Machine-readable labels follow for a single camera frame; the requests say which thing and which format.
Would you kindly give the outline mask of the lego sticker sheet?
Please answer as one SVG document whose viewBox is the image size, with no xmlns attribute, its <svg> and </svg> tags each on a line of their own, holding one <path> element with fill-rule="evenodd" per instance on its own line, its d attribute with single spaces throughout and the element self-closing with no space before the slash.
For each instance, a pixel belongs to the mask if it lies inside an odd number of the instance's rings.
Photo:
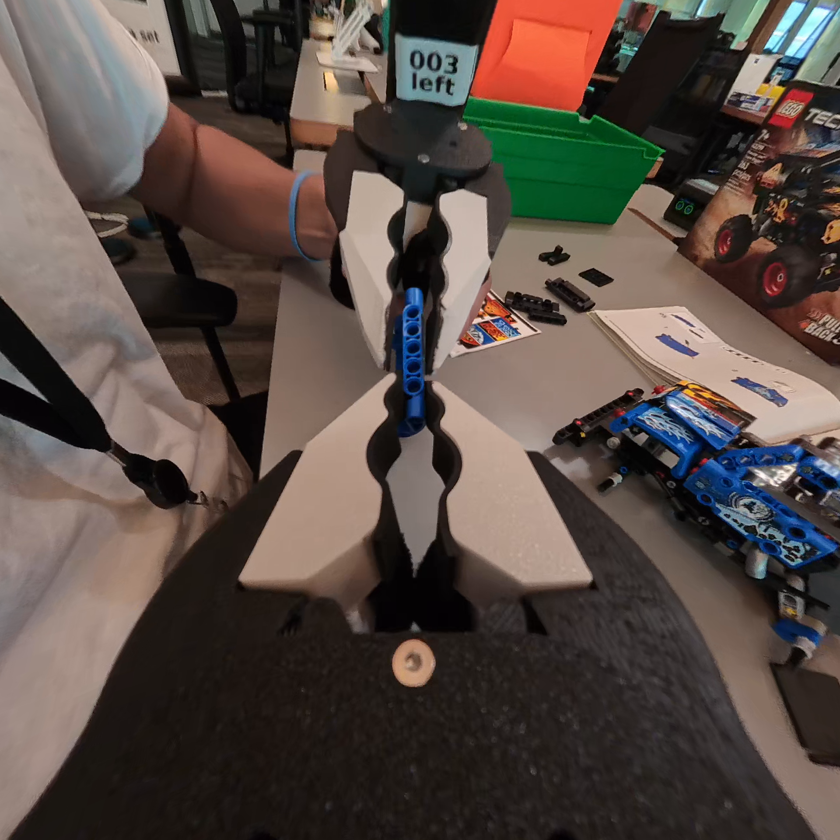
<svg viewBox="0 0 840 840">
<path fill-rule="evenodd" d="M 541 330 L 520 313 L 510 309 L 490 290 L 469 328 L 458 340 L 449 357 L 458 358 L 481 350 L 507 345 L 540 335 Z"/>
</svg>

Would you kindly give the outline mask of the green plastic bin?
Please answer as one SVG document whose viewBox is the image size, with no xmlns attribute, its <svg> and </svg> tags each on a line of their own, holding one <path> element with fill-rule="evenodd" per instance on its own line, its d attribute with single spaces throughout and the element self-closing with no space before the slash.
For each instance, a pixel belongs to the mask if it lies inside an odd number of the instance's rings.
<svg viewBox="0 0 840 840">
<path fill-rule="evenodd" d="M 513 217 L 612 225 L 665 153 L 577 112 L 470 98 L 464 119 L 490 140 Z"/>
</svg>

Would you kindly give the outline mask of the orange panel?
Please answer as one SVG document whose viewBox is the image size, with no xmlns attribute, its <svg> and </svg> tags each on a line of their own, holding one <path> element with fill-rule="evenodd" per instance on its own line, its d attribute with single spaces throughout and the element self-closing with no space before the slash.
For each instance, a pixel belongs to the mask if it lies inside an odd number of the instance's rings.
<svg viewBox="0 0 840 840">
<path fill-rule="evenodd" d="M 498 1 L 472 98 L 575 112 L 620 1 Z"/>
</svg>

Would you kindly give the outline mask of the black lego beam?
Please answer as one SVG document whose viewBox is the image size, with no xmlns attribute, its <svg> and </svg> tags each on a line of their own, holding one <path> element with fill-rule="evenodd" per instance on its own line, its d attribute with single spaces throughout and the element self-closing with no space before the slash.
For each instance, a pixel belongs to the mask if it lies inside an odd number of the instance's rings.
<svg viewBox="0 0 840 840">
<path fill-rule="evenodd" d="M 560 311 L 560 304 L 557 301 L 540 298 L 509 290 L 505 295 L 505 305 L 524 315 L 532 322 L 541 322 L 556 326 L 564 326 L 568 319 Z"/>
</svg>

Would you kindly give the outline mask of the white board stand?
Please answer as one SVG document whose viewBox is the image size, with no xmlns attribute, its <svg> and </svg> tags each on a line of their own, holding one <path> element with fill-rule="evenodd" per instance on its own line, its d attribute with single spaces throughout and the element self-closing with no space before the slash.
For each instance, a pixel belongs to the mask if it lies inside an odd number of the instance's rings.
<svg viewBox="0 0 840 840">
<path fill-rule="evenodd" d="M 338 13 L 334 19 L 334 32 L 329 51 L 317 54 L 320 67 L 330 70 L 355 70 L 361 73 L 377 73 L 376 64 L 366 57 L 364 50 L 373 47 L 362 46 L 365 26 L 373 16 L 381 15 L 382 1 L 354 1 L 347 11 L 347 2 L 338 2 Z"/>
</svg>

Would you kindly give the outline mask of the person's left forearm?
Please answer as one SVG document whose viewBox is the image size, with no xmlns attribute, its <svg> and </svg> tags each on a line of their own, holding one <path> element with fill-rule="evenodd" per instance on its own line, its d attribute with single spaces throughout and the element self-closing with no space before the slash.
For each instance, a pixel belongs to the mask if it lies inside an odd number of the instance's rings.
<svg viewBox="0 0 840 840">
<path fill-rule="evenodd" d="M 170 104 L 130 194 L 146 208 L 235 252 L 292 257 L 288 202 L 295 174 Z M 322 189 L 321 254 L 326 260 L 338 229 L 323 179 Z"/>
</svg>

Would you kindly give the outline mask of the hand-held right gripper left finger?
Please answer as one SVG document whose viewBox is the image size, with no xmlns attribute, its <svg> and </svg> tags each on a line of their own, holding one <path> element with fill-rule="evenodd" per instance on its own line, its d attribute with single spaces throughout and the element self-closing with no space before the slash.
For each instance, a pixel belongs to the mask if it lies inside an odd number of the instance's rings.
<svg viewBox="0 0 840 840">
<path fill-rule="evenodd" d="M 355 632 L 375 629 L 370 596 L 401 565 L 388 483 L 400 410 L 387 374 L 307 443 L 239 574 L 244 589 L 329 599 Z"/>
</svg>

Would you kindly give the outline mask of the black office chair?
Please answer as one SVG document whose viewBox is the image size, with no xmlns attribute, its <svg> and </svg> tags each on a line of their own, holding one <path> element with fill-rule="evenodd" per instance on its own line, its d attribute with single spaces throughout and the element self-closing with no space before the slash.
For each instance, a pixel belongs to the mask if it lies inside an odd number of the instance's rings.
<svg viewBox="0 0 840 840">
<path fill-rule="evenodd" d="M 145 214 L 161 237 L 172 270 L 119 269 L 121 282 L 148 329 L 200 330 L 229 401 L 238 402 L 241 395 L 217 335 L 217 329 L 236 319 L 235 291 L 198 277 L 180 227 L 150 209 Z"/>
<path fill-rule="evenodd" d="M 295 149 L 291 136 L 291 104 L 298 72 L 299 54 L 288 51 L 275 61 L 274 39 L 257 35 L 255 69 L 249 70 L 245 24 L 234 1 L 212 1 L 224 48 L 227 101 L 237 113 L 252 114 L 283 129 L 285 153 L 276 158 L 290 169 Z"/>
</svg>

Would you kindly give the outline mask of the blue lego beam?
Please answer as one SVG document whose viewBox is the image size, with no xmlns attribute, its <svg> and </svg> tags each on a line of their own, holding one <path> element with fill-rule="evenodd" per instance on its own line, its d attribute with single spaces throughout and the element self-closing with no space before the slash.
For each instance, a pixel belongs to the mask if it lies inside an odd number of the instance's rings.
<svg viewBox="0 0 840 840">
<path fill-rule="evenodd" d="M 420 433 L 426 425 L 424 294 L 419 287 L 405 291 L 402 314 L 395 324 L 395 369 L 405 397 L 397 432 L 400 438 Z"/>
</svg>

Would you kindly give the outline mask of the black badge reel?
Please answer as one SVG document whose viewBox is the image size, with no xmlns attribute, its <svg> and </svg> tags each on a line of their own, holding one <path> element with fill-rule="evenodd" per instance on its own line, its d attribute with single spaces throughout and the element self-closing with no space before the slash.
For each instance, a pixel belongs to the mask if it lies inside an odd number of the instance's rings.
<svg viewBox="0 0 840 840">
<path fill-rule="evenodd" d="M 122 472 L 159 509 L 171 510 L 199 501 L 181 469 L 168 459 L 128 454 Z"/>
</svg>

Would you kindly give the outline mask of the small black timer device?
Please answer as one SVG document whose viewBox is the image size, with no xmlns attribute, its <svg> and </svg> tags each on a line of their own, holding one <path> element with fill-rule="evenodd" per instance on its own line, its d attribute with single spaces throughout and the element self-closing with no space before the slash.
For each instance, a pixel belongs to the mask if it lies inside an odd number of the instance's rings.
<svg viewBox="0 0 840 840">
<path fill-rule="evenodd" d="M 704 177 L 683 181 L 667 205 L 663 219 L 683 231 L 690 231 L 718 189 L 719 184 Z"/>
</svg>

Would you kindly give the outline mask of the lego instruction booklet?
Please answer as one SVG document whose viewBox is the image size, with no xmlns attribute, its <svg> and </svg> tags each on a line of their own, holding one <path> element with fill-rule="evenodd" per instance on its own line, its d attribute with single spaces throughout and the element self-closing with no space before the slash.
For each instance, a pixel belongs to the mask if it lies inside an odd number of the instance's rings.
<svg viewBox="0 0 840 840">
<path fill-rule="evenodd" d="M 838 438 L 836 395 L 725 343 L 686 308 L 593 310 L 589 316 L 652 382 L 692 382 L 751 415 L 748 432 L 763 444 Z"/>
</svg>

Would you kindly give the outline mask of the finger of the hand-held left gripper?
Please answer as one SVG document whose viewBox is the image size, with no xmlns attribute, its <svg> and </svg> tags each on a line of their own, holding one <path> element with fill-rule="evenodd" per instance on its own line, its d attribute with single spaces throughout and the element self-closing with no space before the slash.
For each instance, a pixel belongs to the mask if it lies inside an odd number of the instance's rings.
<svg viewBox="0 0 840 840">
<path fill-rule="evenodd" d="M 354 171 L 347 223 L 339 235 L 345 276 L 357 319 L 376 366 L 387 371 L 392 343 L 392 304 L 405 196 L 383 174 Z"/>
<path fill-rule="evenodd" d="M 436 373 L 468 330 L 490 269 L 487 199 L 459 189 L 441 194 L 427 224 L 429 270 L 427 373 Z"/>
</svg>

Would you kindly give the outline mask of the lego truck model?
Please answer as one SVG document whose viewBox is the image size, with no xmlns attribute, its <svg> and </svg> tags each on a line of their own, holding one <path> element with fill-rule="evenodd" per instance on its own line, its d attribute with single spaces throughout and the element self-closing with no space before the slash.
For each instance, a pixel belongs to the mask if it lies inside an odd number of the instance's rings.
<svg viewBox="0 0 840 840">
<path fill-rule="evenodd" d="M 811 578 L 838 570 L 838 452 L 806 438 L 761 445 L 753 417 L 704 386 L 635 388 L 572 419 L 554 445 L 608 448 L 624 480 L 650 478 L 675 517 L 698 527 L 747 577 L 774 593 L 773 627 L 801 668 L 821 646 L 832 607 Z"/>
</svg>

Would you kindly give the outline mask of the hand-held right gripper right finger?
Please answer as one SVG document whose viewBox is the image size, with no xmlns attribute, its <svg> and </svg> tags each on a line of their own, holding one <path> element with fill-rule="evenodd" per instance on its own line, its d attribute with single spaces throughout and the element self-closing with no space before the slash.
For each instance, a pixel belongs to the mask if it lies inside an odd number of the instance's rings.
<svg viewBox="0 0 840 840">
<path fill-rule="evenodd" d="M 436 382 L 427 425 L 444 483 L 437 540 L 464 597 L 523 597 L 582 590 L 593 574 L 529 454 Z"/>
</svg>

